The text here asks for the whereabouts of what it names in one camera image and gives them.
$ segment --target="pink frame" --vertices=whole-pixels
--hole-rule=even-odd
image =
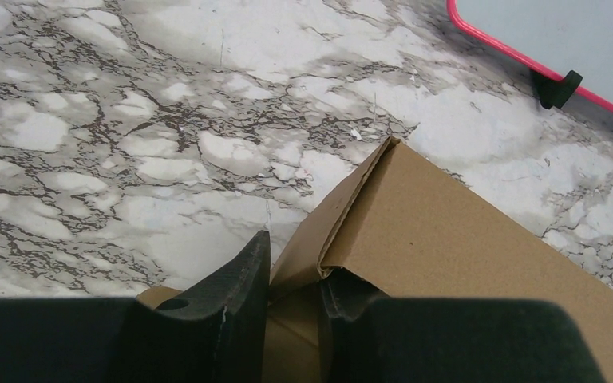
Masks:
[[[467,22],[464,21],[464,19],[461,18],[461,16],[459,15],[459,12],[457,12],[457,0],[447,0],[448,1],[448,15],[450,16],[450,20],[452,20],[452,22],[460,29],[463,30],[464,32],[466,32],[467,34],[471,34],[473,35],[475,38],[484,41],[487,44],[490,44],[491,46],[493,46],[495,49],[506,53],[508,56],[511,56],[513,58],[515,58],[516,60],[522,62],[523,64],[525,64],[527,67],[534,69],[535,71],[543,74],[546,77],[549,77],[553,80],[562,80],[564,76],[553,72],[552,70],[550,70],[549,68],[541,65],[540,63],[532,60],[530,57],[525,56],[524,54],[522,54],[521,52],[518,52],[517,50],[511,48],[510,46],[504,44],[503,42],[493,38],[492,36],[489,36],[487,34],[484,34],[482,31],[480,31],[479,29],[471,26],[470,24],[468,24]],[[605,109],[613,112],[613,104],[610,101],[607,101],[603,98],[601,98],[600,96],[597,96],[595,93],[591,92],[590,90],[584,88],[584,87],[579,87],[577,89],[577,93],[586,97],[588,100],[595,102],[596,104],[604,107]]]

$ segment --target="black stand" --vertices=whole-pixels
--hole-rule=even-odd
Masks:
[[[563,108],[570,96],[579,88],[583,77],[571,70],[563,80],[555,81],[535,70],[530,69],[532,75],[532,86],[539,97],[541,106],[544,109],[556,107]]]
[[[260,231],[156,310],[134,298],[0,299],[0,382],[260,383],[270,265]]]
[[[605,382],[551,303],[388,298],[346,270],[320,287],[324,383]]]

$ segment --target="brown cardboard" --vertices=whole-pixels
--hole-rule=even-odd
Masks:
[[[318,381],[313,283],[345,267],[391,296],[537,298],[613,382],[613,291],[398,140],[304,220],[271,274],[264,381]]]
[[[150,309],[156,309],[161,303],[176,297],[182,291],[165,286],[154,286],[137,295],[136,299]]]

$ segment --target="white marble surface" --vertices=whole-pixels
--hole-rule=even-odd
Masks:
[[[389,134],[613,288],[613,116],[541,109],[442,0],[0,2],[0,295],[274,257]]]

